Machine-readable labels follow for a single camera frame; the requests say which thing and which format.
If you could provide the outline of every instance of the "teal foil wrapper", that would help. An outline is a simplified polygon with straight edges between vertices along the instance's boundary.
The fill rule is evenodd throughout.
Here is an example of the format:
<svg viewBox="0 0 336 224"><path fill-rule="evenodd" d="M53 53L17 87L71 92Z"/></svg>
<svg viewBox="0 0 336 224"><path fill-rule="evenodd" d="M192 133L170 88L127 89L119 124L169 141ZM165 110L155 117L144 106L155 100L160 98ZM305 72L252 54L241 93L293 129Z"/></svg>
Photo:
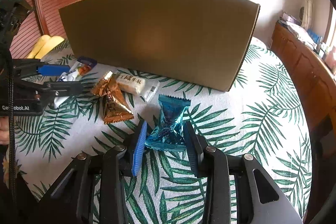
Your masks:
<svg viewBox="0 0 336 224"><path fill-rule="evenodd" d="M160 94L159 105L159 125L146 138L145 146L154 150L184 151L182 120L190 100Z"/></svg>

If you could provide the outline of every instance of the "orange candy wrapper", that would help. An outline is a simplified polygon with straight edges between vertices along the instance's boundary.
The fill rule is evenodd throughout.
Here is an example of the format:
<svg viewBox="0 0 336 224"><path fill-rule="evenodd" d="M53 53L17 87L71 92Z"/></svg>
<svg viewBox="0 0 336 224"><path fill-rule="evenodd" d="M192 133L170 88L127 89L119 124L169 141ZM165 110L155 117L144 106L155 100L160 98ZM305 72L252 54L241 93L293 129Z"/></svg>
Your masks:
<svg viewBox="0 0 336 224"><path fill-rule="evenodd" d="M105 124L131 120L134 118L133 112L125 101L111 71L106 73L103 78L100 79L91 90L91 93L100 97L106 95L104 112Z"/></svg>

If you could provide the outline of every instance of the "brown cardboard panel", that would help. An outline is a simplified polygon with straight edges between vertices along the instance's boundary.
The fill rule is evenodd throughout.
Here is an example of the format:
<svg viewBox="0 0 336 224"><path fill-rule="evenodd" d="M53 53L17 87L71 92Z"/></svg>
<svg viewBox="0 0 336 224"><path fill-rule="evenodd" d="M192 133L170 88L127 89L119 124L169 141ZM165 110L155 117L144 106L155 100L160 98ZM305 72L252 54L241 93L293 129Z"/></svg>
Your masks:
<svg viewBox="0 0 336 224"><path fill-rule="evenodd" d="M259 9L249 0L81 0L59 13L76 57L228 91Z"/></svg>

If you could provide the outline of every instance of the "white tablecloth with green leaves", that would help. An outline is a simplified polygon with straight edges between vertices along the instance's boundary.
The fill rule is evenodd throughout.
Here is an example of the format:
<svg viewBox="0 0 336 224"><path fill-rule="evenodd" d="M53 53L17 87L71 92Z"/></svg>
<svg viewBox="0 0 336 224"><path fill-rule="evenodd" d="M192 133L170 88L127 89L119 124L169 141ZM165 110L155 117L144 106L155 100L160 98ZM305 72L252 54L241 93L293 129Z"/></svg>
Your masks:
<svg viewBox="0 0 336 224"><path fill-rule="evenodd" d="M67 41L45 58L57 64L75 62ZM227 154L253 154L282 188L303 217L311 186L308 128L292 80L280 59L262 42L252 39L240 72L229 92L150 73L120 69L158 79L160 88L148 104L126 94L134 120L105 125L101 99L89 90L108 70L97 65L81 81L85 92L69 98L59 109L47 107L41 117L16 118L16 146L20 172L40 199L72 158L84 151L104 153L131 134L139 119L151 128L159 116L158 94L185 97L191 107L184 119L196 133ZM38 82L49 77L35 77ZM96 186L95 204L99 198ZM147 151L136 178L126 178L130 223L198 223L202 219L206 179L195 178L186 153ZM232 221L236 220L235 187L231 182ZM94 220L98 222L98 208Z"/></svg>

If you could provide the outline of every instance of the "metal screw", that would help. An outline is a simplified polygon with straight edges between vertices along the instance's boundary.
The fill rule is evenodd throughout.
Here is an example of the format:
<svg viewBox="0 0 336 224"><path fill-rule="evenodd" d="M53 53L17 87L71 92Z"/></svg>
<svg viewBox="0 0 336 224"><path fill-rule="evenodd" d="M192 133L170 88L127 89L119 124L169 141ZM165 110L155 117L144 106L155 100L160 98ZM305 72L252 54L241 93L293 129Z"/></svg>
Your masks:
<svg viewBox="0 0 336 224"><path fill-rule="evenodd" d="M124 151L125 150L125 145L123 144L118 144L116 145L115 147L113 147L114 150L117 150L117 151Z"/></svg>
<svg viewBox="0 0 336 224"><path fill-rule="evenodd" d="M85 160L86 157L87 157L87 154L84 153L84 152L82 152L82 153L79 153L79 154L77 155L76 158L77 158L78 160Z"/></svg>
<svg viewBox="0 0 336 224"><path fill-rule="evenodd" d="M208 145L205 150L207 150L208 152L212 153L216 151L216 148L212 145Z"/></svg>
<svg viewBox="0 0 336 224"><path fill-rule="evenodd" d="M245 155L244 155L244 158L245 158L246 160L253 160L253 156L252 156L251 154L245 154Z"/></svg>

